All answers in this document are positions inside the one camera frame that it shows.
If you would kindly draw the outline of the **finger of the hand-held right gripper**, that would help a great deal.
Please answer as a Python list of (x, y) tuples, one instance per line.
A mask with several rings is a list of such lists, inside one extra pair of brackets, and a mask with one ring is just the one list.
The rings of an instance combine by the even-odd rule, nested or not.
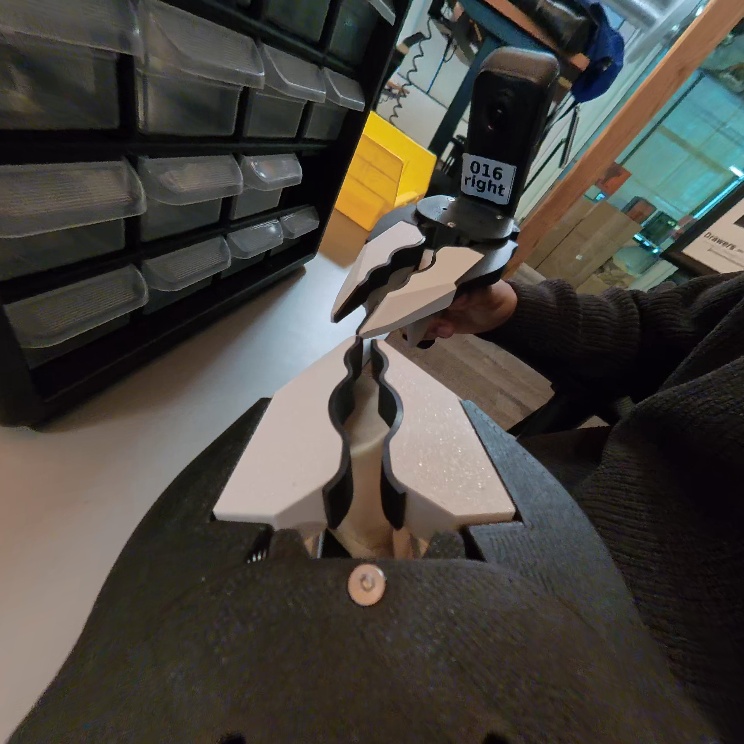
[(382, 288), (400, 268), (418, 265), (425, 237), (409, 222), (397, 222), (367, 242), (351, 266), (331, 311), (339, 323)]
[(440, 248), (430, 266), (414, 272), (401, 287), (382, 298), (358, 329), (358, 335), (381, 336), (444, 310), (454, 299), (458, 281), (483, 258), (471, 248)]

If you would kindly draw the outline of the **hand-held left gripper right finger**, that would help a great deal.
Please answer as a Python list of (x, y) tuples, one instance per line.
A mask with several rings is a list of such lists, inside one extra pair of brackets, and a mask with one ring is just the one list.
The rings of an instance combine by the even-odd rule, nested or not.
[(463, 401), (386, 341), (370, 344), (379, 491), (393, 555), (437, 532), (512, 522), (517, 507)]

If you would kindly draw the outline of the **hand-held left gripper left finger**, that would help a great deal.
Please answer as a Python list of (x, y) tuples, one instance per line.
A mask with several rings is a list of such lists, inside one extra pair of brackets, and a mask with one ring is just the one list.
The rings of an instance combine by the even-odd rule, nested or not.
[(296, 530), (340, 526), (353, 499), (348, 433), (362, 339), (350, 337), (281, 387), (214, 506), (220, 522)]

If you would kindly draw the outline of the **person's right forearm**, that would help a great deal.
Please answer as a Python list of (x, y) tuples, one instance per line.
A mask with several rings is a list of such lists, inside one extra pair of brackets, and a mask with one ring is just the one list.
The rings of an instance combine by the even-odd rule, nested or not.
[(649, 292), (581, 294), (559, 280), (507, 287), (512, 315), (478, 336), (551, 381), (633, 403), (676, 387), (742, 415), (742, 272)]

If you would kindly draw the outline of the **white desk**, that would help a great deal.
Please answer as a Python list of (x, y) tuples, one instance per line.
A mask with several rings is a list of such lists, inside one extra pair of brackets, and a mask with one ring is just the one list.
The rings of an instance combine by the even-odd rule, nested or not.
[(330, 322), (367, 231), (334, 210), (304, 269), (42, 431), (1, 430), (1, 737), (66, 660), (171, 481), (259, 398), (349, 337)]

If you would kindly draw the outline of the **person's right hand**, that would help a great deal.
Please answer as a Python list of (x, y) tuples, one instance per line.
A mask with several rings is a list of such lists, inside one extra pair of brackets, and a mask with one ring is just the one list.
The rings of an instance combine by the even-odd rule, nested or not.
[(429, 322), (425, 340), (491, 332), (509, 320), (517, 302), (515, 289), (506, 281), (463, 294)]

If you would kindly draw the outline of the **yellow plastic bin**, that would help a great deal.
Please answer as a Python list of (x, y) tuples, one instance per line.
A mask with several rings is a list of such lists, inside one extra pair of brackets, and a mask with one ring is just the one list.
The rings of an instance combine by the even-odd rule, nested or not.
[(335, 209), (370, 232), (392, 210), (422, 199), (437, 156), (371, 112)]

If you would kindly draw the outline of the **blue cloth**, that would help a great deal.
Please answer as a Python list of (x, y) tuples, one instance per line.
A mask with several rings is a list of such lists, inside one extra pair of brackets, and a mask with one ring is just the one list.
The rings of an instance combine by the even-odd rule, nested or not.
[(608, 21), (598, 2), (584, 2), (596, 29), (584, 51), (589, 63), (572, 85), (572, 95), (578, 104), (600, 98), (609, 91), (623, 69), (625, 43), (620, 33)]

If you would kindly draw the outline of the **cardboard boxes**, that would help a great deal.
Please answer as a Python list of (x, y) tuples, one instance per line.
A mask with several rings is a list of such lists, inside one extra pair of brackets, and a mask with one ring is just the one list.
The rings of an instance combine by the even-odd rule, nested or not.
[(609, 285), (598, 271), (640, 229), (607, 200), (582, 197), (537, 243), (525, 265), (544, 278), (566, 281), (579, 293), (600, 294)]

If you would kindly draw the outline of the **person's dark sweater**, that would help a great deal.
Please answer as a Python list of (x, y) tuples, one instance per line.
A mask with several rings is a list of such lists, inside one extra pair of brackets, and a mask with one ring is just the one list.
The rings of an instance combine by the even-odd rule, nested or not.
[(742, 383), (742, 338), (706, 342), (616, 426), (520, 440), (589, 518), (723, 742), (742, 742)]

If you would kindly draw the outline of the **framed sign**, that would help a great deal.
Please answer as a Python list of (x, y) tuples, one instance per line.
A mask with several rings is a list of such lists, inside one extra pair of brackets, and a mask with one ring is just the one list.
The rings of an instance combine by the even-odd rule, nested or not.
[(742, 272), (742, 191), (731, 194), (687, 229), (665, 251), (664, 260), (696, 277)]

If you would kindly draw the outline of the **wooden post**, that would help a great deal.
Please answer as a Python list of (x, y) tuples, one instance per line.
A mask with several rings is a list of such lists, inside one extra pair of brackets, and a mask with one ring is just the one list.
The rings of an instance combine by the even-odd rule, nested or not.
[(572, 169), (527, 215), (518, 247), (505, 269), (506, 278), (516, 273), (537, 244), (677, 92), (742, 15), (742, 1), (710, 1), (704, 6)]

